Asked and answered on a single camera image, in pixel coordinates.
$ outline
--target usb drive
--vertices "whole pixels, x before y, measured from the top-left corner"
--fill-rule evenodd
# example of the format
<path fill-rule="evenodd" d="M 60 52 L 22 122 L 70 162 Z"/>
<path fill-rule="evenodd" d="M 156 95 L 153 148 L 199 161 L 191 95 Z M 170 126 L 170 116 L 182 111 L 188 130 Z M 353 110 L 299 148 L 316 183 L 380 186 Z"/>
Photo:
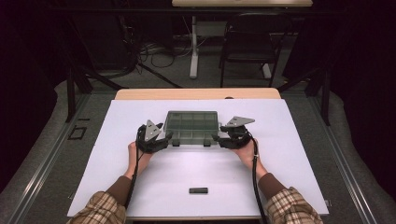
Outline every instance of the usb drive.
<path fill-rule="evenodd" d="M 207 188 L 193 188 L 190 189 L 190 194 L 206 194 Z"/>

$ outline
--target plaid sleeve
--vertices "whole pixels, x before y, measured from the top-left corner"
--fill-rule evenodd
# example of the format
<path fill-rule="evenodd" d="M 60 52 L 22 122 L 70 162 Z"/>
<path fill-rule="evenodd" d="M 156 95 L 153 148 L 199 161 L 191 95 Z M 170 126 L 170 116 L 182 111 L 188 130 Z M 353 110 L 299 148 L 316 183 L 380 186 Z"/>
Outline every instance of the plaid sleeve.
<path fill-rule="evenodd" d="M 265 205 L 272 223 L 323 223 L 315 209 L 295 188 L 283 189 Z"/>
<path fill-rule="evenodd" d="M 125 222 L 125 207 L 106 192 L 96 192 L 92 195 L 84 209 L 72 217 L 67 224 L 121 224 Z"/>

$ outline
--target wooden table edge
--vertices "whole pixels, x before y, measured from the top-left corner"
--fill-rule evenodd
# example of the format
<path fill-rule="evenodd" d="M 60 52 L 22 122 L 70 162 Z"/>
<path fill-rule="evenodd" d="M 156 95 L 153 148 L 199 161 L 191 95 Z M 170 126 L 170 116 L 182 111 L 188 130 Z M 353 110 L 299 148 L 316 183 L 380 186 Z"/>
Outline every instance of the wooden table edge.
<path fill-rule="evenodd" d="M 115 100 L 281 99 L 275 88 L 124 89 Z"/>

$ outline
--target white paper sheet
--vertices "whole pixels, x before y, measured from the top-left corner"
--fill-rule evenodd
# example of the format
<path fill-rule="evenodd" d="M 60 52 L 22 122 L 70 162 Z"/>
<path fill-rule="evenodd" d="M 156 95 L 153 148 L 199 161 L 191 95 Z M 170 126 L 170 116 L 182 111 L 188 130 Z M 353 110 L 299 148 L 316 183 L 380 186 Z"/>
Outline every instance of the white paper sheet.
<path fill-rule="evenodd" d="M 329 214 L 285 101 L 233 99 L 112 101 L 68 216 L 124 173 L 127 146 L 137 129 L 148 119 L 165 123 L 169 110 L 218 111 L 223 124 L 233 116 L 255 119 L 247 128 L 259 140 L 268 171 L 286 187 L 297 188 L 319 214 Z M 208 194 L 189 194 L 189 188 L 200 187 L 208 188 Z M 127 210 L 127 217 L 142 218 L 259 215 L 251 172 L 233 152 L 218 145 L 169 146 L 155 154 L 137 178 Z"/>

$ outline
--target table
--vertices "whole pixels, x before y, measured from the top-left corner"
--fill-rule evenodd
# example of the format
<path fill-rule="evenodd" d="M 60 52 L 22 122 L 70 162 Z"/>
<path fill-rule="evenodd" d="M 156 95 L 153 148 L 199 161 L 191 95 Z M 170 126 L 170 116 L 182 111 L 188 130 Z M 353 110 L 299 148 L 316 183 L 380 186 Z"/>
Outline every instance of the table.
<path fill-rule="evenodd" d="M 311 0 L 173 0 L 174 7 L 311 7 Z M 203 26 L 209 27 L 209 30 L 214 36 L 223 35 L 225 22 L 206 22 Z M 197 78 L 198 76 L 198 48 L 197 35 L 200 33 L 197 30 L 197 20 L 192 16 L 191 35 L 192 35 L 192 56 L 190 78 Z M 266 64 L 262 71 L 265 77 L 271 77 L 271 71 Z"/>
<path fill-rule="evenodd" d="M 223 99 L 230 96 L 234 99 Z M 147 119 L 164 121 L 171 109 L 216 110 L 223 123 L 231 114 L 254 117 L 256 121 L 247 127 L 261 143 L 261 154 L 271 155 L 262 158 L 266 167 L 285 185 L 296 187 L 320 214 L 329 214 L 290 112 L 276 89 L 142 89 L 121 90 L 112 101 L 69 216 L 123 174 L 125 164 L 119 161 L 127 158 L 126 146 L 134 136 L 131 129 L 137 130 Z M 195 187 L 208 187 L 209 193 L 190 195 L 188 188 Z M 158 152 L 137 179 L 132 197 L 127 217 L 133 220 L 260 218 L 250 171 L 230 150 L 218 146 L 169 146 Z"/>

